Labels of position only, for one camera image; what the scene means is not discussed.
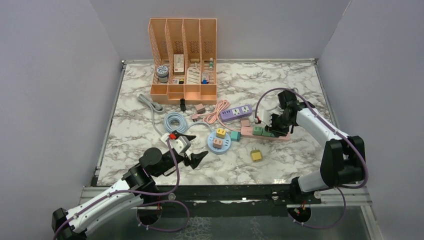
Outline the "green plug adapter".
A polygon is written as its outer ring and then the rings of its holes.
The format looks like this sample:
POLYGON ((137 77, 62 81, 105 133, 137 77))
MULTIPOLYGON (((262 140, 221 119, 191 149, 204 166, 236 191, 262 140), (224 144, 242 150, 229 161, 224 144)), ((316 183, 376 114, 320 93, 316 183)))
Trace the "green plug adapter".
POLYGON ((253 128, 252 128, 252 134, 254 135, 254 136, 261 136, 262 135, 262 132, 263 132, 263 127, 262 126, 254 126, 253 128))
POLYGON ((275 137, 275 135, 272 132, 267 131, 267 130, 263 130, 261 135, 263 137, 270 137, 270 138, 274 138, 275 137))

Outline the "yellow plug adapter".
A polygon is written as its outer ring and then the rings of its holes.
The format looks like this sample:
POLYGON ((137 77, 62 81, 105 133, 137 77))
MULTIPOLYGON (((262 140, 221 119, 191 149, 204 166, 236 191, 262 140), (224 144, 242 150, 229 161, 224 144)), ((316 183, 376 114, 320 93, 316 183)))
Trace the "yellow plug adapter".
POLYGON ((260 162, 263 160, 262 153, 259 149, 253 149, 250 152, 250 157, 253 162, 260 162))
POLYGON ((224 139, 226 137, 226 130, 223 128, 218 128, 215 132, 217 138, 224 139))

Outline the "teal plug adapter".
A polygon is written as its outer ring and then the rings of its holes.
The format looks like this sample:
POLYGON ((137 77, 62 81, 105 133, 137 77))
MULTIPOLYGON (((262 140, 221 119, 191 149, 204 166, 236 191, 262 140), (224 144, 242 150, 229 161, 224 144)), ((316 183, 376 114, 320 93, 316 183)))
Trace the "teal plug adapter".
POLYGON ((239 142, 241 139, 241 133, 239 131, 231 131, 230 139, 234 142, 239 142))

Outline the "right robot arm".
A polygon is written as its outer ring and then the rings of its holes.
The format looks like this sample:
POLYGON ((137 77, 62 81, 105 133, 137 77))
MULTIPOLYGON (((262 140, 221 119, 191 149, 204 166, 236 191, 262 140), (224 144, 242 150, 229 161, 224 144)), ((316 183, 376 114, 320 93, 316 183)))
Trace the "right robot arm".
POLYGON ((303 96, 284 88, 278 95, 281 113, 264 110, 256 119, 265 124, 266 131, 275 137, 291 134, 301 127, 323 147, 318 170, 292 180, 289 199, 300 204, 309 192, 334 187, 353 189, 365 185, 369 178, 366 165, 365 143, 360 136, 351 136, 332 125, 303 96))

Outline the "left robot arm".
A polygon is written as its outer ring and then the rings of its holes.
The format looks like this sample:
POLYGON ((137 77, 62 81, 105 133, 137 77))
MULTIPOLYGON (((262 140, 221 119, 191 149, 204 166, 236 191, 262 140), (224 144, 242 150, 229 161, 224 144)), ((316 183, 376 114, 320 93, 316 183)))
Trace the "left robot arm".
POLYGON ((191 153, 191 141, 196 136, 173 131, 165 136, 168 151, 148 148, 121 179, 87 202, 71 209, 58 208, 52 214, 55 240, 85 240, 87 233, 120 211, 137 205, 151 206, 167 203, 168 196, 180 185, 179 163, 196 169, 208 151, 191 153), (176 183, 168 191, 161 192, 155 177, 176 173, 176 183))

